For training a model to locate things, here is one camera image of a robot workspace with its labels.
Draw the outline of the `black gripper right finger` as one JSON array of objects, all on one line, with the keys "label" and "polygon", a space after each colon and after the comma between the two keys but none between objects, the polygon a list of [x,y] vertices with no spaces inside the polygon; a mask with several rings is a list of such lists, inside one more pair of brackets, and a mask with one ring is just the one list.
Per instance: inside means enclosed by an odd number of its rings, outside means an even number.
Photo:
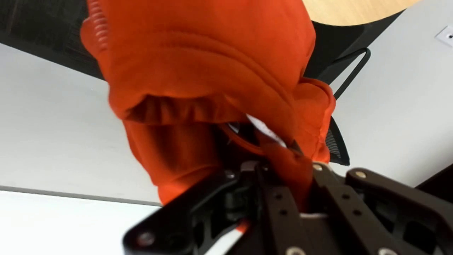
[{"label": "black gripper right finger", "polygon": [[315,200],[358,255],[453,255],[453,206],[367,169],[313,165]]}]

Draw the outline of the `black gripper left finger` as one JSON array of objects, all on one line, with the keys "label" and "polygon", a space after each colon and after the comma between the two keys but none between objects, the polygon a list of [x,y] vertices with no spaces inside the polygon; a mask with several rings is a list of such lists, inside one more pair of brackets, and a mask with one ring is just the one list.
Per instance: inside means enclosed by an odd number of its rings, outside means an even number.
[{"label": "black gripper left finger", "polygon": [[256,191],[239,172],[217,172],[132,227],[125,255],[204,255],[255,216]]}]

